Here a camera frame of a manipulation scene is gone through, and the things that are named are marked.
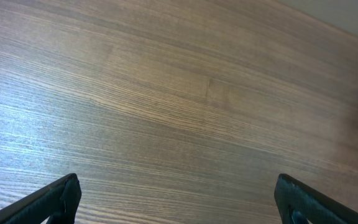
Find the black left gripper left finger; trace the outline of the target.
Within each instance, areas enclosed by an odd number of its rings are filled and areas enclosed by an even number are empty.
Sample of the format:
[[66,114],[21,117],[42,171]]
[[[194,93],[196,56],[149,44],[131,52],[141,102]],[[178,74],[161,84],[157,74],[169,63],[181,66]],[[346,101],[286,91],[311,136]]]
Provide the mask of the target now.
[[81,200],[80,181],[75,173],[46,185],[0,210],[0,224],[74,224]]

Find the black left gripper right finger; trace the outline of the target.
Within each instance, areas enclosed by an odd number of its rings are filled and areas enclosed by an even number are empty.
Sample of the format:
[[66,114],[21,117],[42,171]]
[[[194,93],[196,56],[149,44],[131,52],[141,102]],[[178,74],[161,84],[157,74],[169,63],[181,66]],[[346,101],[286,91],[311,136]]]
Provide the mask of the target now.
[[274,199],[282,223],[358,224],[358,213],[288,174],[280,174]]

